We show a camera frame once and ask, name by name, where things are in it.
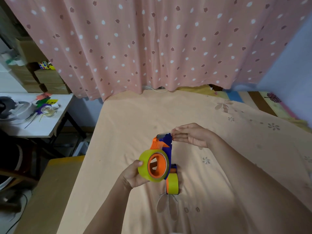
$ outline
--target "packing tape roll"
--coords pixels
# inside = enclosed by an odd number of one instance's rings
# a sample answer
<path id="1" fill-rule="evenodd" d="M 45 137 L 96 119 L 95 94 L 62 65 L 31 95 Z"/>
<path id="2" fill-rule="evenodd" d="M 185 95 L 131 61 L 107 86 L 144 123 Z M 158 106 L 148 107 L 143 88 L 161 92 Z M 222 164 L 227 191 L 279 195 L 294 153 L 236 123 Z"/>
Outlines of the packing tape roll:
<path id="1" fill-rule="evenodd" d="M 152 160 L 156 158 L 157 168 L 153 169 Z M 162 181 L 169 172 L 169 159 L 167 154 L 161 149 L 145 150 L 139 157 L 143 161 L 143 165 L 138 167 L 138 173 L 141 177 L 152 181 Z"/>
<path id="2" fill-rule="evenodd" d="M 179 181 L 177 179 L 177 173 L 170 173 L 166 179 L 166 189 L 169 195 L 179 194 Z"/>

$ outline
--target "hand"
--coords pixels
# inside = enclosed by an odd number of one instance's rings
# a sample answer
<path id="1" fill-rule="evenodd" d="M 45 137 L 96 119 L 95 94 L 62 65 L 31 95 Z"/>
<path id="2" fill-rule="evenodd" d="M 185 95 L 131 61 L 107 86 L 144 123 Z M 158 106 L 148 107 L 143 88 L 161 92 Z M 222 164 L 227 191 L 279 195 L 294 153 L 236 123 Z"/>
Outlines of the hand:
<path id="1" fill-rule="evenodd" d="M 142 166 L 143 162 L 140 160 L 135 160 L 132 164 L 130 164 L 122 173 L 121 178 L 126 183 L 125 185 L 128 185 L 130 187 L 128 188 L 134 188 L 138 187 L 140 185 L 143 185 L 149 180 L 146 180 L 145 178 L 141 177 L 138 173 L 138 167 Z"/>
<path id="2" fill-rule="evenodd" d="M 171 135 L 173 141 L 190 143 L 203 148 L 211 147 L 212 141 L 218 137 L 196 123 L 176 127 L 171 131 Z"/>

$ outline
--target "pink curtain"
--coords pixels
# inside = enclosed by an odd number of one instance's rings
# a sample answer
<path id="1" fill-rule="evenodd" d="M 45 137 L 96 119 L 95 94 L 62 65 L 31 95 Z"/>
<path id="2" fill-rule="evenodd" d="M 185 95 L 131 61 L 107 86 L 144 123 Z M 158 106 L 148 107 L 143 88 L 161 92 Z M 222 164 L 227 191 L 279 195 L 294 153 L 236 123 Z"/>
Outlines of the pink curtain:
<path id="1" fill-rule="evenodd" d="M 77 97 L 257 83 L 312 0 L 6 0 Z"/>

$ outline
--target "bed sheet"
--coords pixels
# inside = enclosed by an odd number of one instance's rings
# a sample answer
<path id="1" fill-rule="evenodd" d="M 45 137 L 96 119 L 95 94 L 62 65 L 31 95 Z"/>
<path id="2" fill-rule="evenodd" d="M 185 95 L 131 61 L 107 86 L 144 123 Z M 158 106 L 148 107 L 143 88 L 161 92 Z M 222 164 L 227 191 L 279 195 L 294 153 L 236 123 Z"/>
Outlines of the bed sheet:
<path id="1" fill-rule="evenodd" d="M 312 210 L 312 135 L 246 104 L 216 110 L 223 98 L 184 91 L 122 92 L 107 99 L 64 212 L 58 234 L 83 233 L 119 174 L 149 149 L 158 133 L 196 122 L 216 132 Z M 183 184 L 178 220 L 156 212 L 165 181 L 131 191 L 122 233 L 251 233 L 248 217 L 209 149 L 173 142 Z"/>

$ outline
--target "colorful striped cloth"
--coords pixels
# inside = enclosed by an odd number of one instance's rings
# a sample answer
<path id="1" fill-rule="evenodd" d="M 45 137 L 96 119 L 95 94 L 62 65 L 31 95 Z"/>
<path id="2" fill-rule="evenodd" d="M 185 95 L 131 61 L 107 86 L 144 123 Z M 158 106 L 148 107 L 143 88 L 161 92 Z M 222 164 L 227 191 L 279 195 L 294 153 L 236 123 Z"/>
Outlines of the colorful striped cloth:
<path id="1" fill-rule="evenodd" d="M 275 94 L 259 91 L 214 91 L 209 85 L 198 87 L 179 87 L 177 90 L 188 91 L 208 96 L 220 97 L 245 103 L 248 106 L 283 118 L 305 131 L 312 133 L 307 121 L 300 120 Z"/>

